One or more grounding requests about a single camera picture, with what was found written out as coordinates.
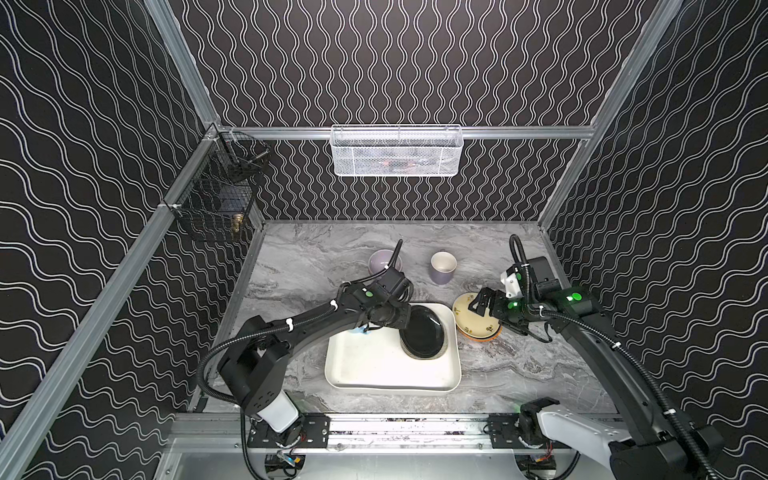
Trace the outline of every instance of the bowl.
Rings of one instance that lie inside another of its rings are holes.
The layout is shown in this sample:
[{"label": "bowl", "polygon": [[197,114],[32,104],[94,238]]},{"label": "bowl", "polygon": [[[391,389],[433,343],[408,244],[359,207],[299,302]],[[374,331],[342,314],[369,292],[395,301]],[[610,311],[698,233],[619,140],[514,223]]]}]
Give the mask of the bowl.
[{"label": "bowl", "polygon": [[[368,271],[371,275],[384,270],[384,266],[389,263],[389,259],[392,258],[393,253],[395,253],[393,250],[387,249],[374,252],[373,255],[371,255],[371,258],[368,259]],[[402,252],[397,256],[397,261],[395,262],[395,270],[398,270],[399,272],[402,272],[401,255]]]}]

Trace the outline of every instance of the purple mug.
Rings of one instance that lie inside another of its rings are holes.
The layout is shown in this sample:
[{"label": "purple mug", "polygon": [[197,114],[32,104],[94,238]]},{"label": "purple mug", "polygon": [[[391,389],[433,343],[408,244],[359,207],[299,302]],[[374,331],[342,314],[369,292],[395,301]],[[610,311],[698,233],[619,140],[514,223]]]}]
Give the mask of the purple mug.
[{"label": "purple mug", "polygon": [[438,285],[445,285],[453,278],[456,257],[448,252],[438,252],[429,261],[429,278]]}]

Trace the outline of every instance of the patterned wall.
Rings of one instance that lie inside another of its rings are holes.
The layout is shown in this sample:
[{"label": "patterned wall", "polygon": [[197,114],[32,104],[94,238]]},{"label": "patterned wall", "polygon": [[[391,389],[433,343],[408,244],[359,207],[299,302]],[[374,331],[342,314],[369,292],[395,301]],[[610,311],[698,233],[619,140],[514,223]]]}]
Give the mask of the patterned wall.
[{"label": "patterned wall", "polygon": [[152,478],[248,249],[179,232],[157,248],[23,478]]},{"label": "patterned wall", "polygon": [[170,0],[224,124],[588,124],[655,0]]},{"label": "patterned wall", "polygon": [[[233,152],[253,151],[235,137]],[[327,141],[280,141],[258,201],[272,220],[536,221],[577,144],[466,141],[454,177],[338,177]]]},{"label": "patterned wall", "polygon": [[0,0],[0,439],[204,129],[138,0]]},{"label": "patterned wall", "polygon": [[687,0],[551,229],[569,277],[768,478],[768,2]]}]

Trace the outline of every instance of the black plate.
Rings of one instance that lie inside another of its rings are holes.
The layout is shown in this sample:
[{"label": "black plate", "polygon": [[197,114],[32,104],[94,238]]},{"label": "black plate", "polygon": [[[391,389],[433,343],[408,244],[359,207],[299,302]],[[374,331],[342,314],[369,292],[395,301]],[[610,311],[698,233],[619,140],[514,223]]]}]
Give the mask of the black plate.
[{"label": "black plate", "polygon": [[400,330],[400,340],[414,357],[431,359],[442,349],[445,329],[435,312],[425,306],[415,305],[411,307],[408,327]]}]

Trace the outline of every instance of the marble countertop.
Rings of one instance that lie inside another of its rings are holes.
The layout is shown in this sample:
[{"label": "marble countertop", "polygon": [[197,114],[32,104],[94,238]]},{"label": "marble countertop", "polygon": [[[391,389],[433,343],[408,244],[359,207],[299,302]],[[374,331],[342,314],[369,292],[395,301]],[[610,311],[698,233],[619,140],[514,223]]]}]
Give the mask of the marble countertop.
[{"label": "marble countertop", "polygon": [[[374,251],[402,238],[403,271],[413,282],[414,302],[451,306],[483,286],[502,288],[498,276],[511,265],[508,238],[520,236],[529,258],[546,256],[538,228],[519,223],[270,223],[232,335],[246,319],[285,318],[326,302],[338,285],[368,274]],[[435,252],[452,253],[458,267],[444,286],[429,279]],[[502,330],[480,343],[458,336],[462,381],[443,396],[352,394],[332,387],[324,367],[328,342],[290,363],[283,388],[309,412],[514,412],[520,404],[551,396],[578,412],[615,412],[584,360],[561,336],[539,343]],[[214,385],[224,389],[217,379]],[[230,412],[231,404],[209,400],[206,412]]]}]

